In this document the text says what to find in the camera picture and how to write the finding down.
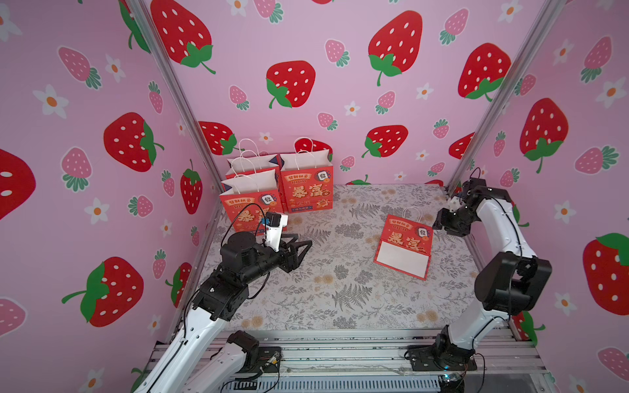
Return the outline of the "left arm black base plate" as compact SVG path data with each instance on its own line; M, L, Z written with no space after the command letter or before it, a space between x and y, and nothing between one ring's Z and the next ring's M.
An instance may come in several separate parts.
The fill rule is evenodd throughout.
M280 346L263 346L256 350L245 351L240 346L224 346L220 352L211 357L217 360L220 355L226 354L227 359L235 358L241 363L237 374L244 373L274 373L282 360L282 348Z

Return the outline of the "red paper bag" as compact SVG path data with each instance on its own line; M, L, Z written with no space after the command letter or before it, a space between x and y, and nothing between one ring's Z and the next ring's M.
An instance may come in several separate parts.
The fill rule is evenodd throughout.
M332 210L334 206L333 152L326 143L302 137L294 152L280 155L280 181L286 212Z
M402 215L388 215L375 252L377 265L426 281L432 255L433 229L421 223L417 206Z
M250 142L253 149L241 149L243 142ZM251 173L261 173L274 170L280 172L280 160L277 154L260 152L257 144L251 139L244 139L238 144L240 155L229 159L229 169L225 174L226 178L233 178L236 175L250 175Z
M221 183L225 190L219 199L236 233L261 234L268 212L284 212L275 170L238 174Z

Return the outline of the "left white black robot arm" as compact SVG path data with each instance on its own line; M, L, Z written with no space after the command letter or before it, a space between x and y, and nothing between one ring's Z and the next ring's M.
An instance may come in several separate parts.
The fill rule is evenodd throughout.
M138 392L215 392L245 366L257 361L259 342L243 331L203 368L196 366L238 308L250 299L249 285L275 269L291 273L301 266L311 241L296 234L275 232L271 241L257 242L254 234L233 234L220 249L221 263L198 288L186 306L183 326Z

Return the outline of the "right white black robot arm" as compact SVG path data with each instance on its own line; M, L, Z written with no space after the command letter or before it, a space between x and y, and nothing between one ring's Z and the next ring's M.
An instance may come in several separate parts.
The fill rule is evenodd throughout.
M512 199L502 188L470 178L453 197L456 209L443 208L433 228L455 237L471 234L473 223L483 225L494 256L478 273L473 301L457 321L442 329L431 346L443 368L468 363L476 346L498 324L537 303L552 268L528 245L514 216Z

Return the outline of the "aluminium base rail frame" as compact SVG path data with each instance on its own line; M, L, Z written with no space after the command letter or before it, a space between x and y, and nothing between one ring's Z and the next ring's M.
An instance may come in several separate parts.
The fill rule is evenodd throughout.
M306 378L390 377L452 379L468 392L506 392L516 379L533 392L557 392L537 350L517 340L505 327L491 331L478 346L470 364L447 365L419 349L435 342L436 329L252 331L260 351L279 352L280 370L273 380Z

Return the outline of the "right aluminium frame post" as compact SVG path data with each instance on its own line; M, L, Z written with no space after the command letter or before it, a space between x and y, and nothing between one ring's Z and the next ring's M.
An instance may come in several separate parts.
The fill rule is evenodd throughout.
M454 195L457 183L463 178L469 164L483 147L488 134L490 134L496 121L499 120L504 106L510 100L516 83L531 65L564 6L565 1L548 0L544 2L537 19L532 24L526 39L524 39L517 56L512 62L512 67L506 75L505 82L499 88L498 93L493 98L493 102L478 123L478 127L475 129L475 136L468 146L463 160L452 175L450 183L447 184L447 194L449 196Z

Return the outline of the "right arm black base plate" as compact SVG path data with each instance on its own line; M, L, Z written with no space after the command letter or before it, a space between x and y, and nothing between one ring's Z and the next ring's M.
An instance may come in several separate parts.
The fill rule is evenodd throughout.
M448 350L438 350L436 346L411 346L404 353L404 359L410 362L415 372L450 373L477 371L474 355L472 350L456 346Z

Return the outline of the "aluminium frame post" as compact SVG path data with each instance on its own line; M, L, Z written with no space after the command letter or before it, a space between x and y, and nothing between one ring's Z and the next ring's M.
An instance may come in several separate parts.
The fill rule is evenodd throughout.
M130 0L129 6L134 12L139 29L152 52L152 56L154 57L162 77L170 90L175 105L180 112L181 118L188 128L188 132L193 139L194 145L198 150L205 167L211 174L215 187L220 189L221 178L219 171L212 159L211 151L206 144L206 139L203 136L201 127L191 110L191 106L185 96L182 85L170 63L170 58L167 56L162 41L159 38L159 34L157 33L155 24L152 21L148 6L144 1L140 0Z
M490 134L496 121L499 120L504 106L510 100L516 83L531 65L564 6L565 1L548 0L544 2L537 19L532 24L526 39L524 39L517 56L512 62L512 67L506 75L505 82L499 88L498 93L493 98L493 102L478 123L478 127L475 129L475 136L468 146L463 160L452 175L450 183L447 184L447 194L449 196L454 195L457 183L463 178L469 164L483 147L488 134Z

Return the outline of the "left aluminium frame post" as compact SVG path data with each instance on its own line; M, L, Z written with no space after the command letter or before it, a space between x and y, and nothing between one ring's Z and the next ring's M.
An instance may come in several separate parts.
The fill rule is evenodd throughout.
M154 57L162 77L170 90L175 105L180 112L181 118L188 128L188 132L193 139L194 145L198 150L205 167L211 174L215 187L220 189L221 178L219 171L212 159L211 151L206 144L206 139L203 136L201 127L191 110L191 106L185 96L182 85L170 63L170 58L167 56L162 41L159 38L159 34L157 33L155 24L152 21L148 6L144 1L140 0L130 0L129 6L134 12L139 29L152 52L152 56Z

